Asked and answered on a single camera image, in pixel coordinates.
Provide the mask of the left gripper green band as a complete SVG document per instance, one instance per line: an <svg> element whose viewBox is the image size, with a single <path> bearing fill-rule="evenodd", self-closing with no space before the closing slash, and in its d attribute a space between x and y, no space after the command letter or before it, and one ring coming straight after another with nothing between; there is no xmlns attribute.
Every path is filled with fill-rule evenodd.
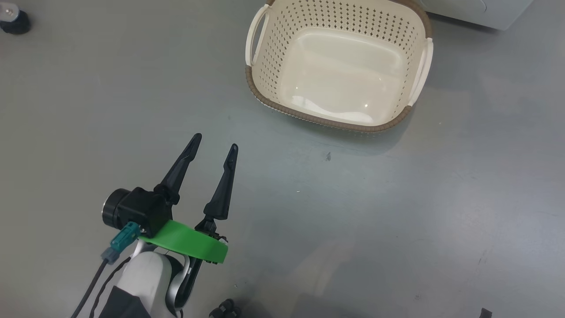
<svg viewBox="0 0 565 318"><path fill-rule="evenodd" d="M179 191L189 164L195 159L202 134L196 133L185 149L171 166L165 177L154 187L154 192L162 195L168 206L180 201ZM226 220L230 211L235 169L238 157L238 145L233 144L223 164L223 174L210 202L204 207L206 220ZM169 220L153 237L140 236L140 240L154 244L165 250L198 258L206 262L223 263L228 252L227 241L218 236L212 237L189 228L183 223Z"/></svg>

